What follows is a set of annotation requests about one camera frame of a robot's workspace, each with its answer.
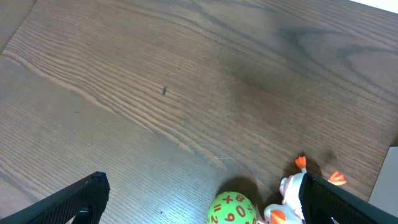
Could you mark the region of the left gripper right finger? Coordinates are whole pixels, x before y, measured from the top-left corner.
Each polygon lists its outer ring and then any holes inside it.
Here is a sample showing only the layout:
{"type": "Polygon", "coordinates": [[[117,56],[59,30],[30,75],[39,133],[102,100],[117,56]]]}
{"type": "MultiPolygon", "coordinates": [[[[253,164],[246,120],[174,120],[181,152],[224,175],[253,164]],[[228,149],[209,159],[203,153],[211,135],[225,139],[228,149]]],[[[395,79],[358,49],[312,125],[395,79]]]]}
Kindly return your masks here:
{"type": "Polygon", "coordinates": [[[317,175],[304,175],[298,197],[307,224],[397,224],[397,217],[317,175]]]}

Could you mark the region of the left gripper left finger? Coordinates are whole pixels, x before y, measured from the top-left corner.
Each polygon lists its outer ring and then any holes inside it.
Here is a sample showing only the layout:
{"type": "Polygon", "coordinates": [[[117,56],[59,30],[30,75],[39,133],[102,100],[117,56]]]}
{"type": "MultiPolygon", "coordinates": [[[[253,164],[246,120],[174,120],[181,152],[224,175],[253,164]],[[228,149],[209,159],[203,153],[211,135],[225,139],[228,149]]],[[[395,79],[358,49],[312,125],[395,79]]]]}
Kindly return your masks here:
{"type": "Polygon", "coordinates": [[[2,224],[99,223],[109,200],[104,172],[94,172],[43,200],[1,219],[2,224]]]}

